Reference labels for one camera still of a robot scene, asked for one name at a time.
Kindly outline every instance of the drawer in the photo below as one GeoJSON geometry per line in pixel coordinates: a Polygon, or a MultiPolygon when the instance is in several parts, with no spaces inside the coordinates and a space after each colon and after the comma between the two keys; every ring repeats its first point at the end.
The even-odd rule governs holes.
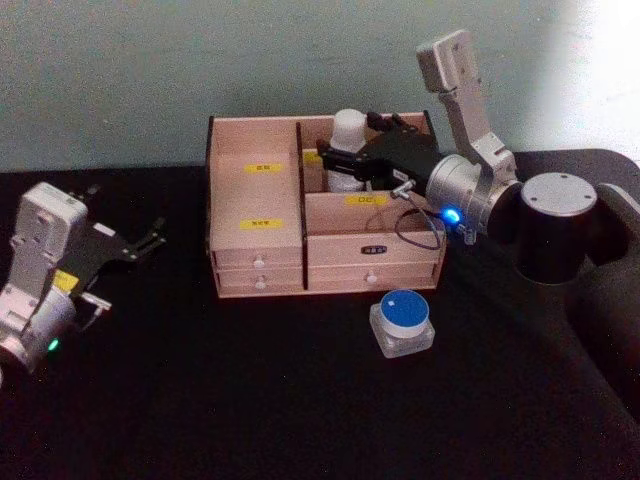
{"type": "Polygon", "coordinates": [[[309,268],[309,289],[433,288],[436,263],[342,265],[309,268]]]}
{"type": "MultiPolygon", "coordinates": [[[[403,232],[407,238],[435,245],[432,232],[403,232]]],[[[353,265],[372,263],[437,262],[440,251],[426,250],[404,242],[394,232],[346,235],[314,235],[307,239],[309,266],[353,265]],[[364,253],[383,250],[384,253],[364,253]]]]}
{"type": "Polygon", "coordinates": [[[300,247],[217,250],[214,252],[214,257],[215,265],[220,270],[245,268],[261,270],[263,268],[302,265],[302,249],[300,247]]]}
{"type": "Polygon", "coordinates": [[[269,293],[302,290],[302,268],[279,268],[262,270],[224,270],[216,272],[220,287],[242,287],[247,293],[269,293]]]}

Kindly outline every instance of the yellow label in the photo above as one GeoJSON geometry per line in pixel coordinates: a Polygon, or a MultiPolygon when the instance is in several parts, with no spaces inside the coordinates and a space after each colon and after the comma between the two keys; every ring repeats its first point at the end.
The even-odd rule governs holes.
{"type": "Polygon", "coordinates": [[[322,165],[322,157],[316,150],[307,150],[302,153],[302,163],[305,165],[322,165]]]}
{"type": "Polygon", "coordinates": [[[70,293],[73,287],[78,284],[78,278],[62,270],[56,270],[53,275],[53,284],[63,292],[70,293]]]}
{"type": "Polygon", "coordinates": [[[247,173],[278,173],[282,171],[281,163],[256,163],[245,165],[244,171],[247,173]]]}
{"type": "Polygon", "coordinates": [[[259,230],[267,228],[282,228],[284,222],[281,218],[249,218],[240,222],[242,230],[259,230]]]}
{"type": "Polygon", "coordinates": [[[386,205],[387,195],[347,195],[344,197],[346,205],[386,205]]]}

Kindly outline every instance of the table surface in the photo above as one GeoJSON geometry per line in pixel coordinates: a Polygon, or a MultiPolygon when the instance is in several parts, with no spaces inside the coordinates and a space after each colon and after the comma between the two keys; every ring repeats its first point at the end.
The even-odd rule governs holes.
{"type": "MultiPolygon", "coordinates": [[[[619,183],[605,151],[518,154],[619,183]]],[[[386,360],[380,293],[218,300],[205,257],[204,168],[0,175],[0,272],[19,196],[37,181],[102,191],[93,218],[168,244],[92,290],[114,303],[36,373],[5,369],[3,478],[640,478],[640,427],[584,352],[562,287],[540,287],[481,239],[454,241],[427,293],[433,347],[386,360]]]]}

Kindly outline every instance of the wall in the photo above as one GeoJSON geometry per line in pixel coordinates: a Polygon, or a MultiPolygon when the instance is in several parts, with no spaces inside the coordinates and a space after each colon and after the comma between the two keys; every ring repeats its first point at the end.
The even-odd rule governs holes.
{"type": "Polygon", "coordinates": [[[0,169],[202,163],[210,114],[343,107],[427,108],[451,147],[414,50],[458,28],[475,36],[494,130],[512,149],[640,158],[632,30],[618,28],[638,11],[630,0],[0,0],[0,169]]]}

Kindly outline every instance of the blue lid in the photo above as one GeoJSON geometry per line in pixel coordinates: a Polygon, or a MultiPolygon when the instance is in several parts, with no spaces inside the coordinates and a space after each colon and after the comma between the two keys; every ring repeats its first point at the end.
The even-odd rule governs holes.
{"type": "Polygon", "coordinates": [[[399,327],[415,327],[429,317],[429,305],[413,290],[393,290],[380,301],[382,315],[399,327]]]}

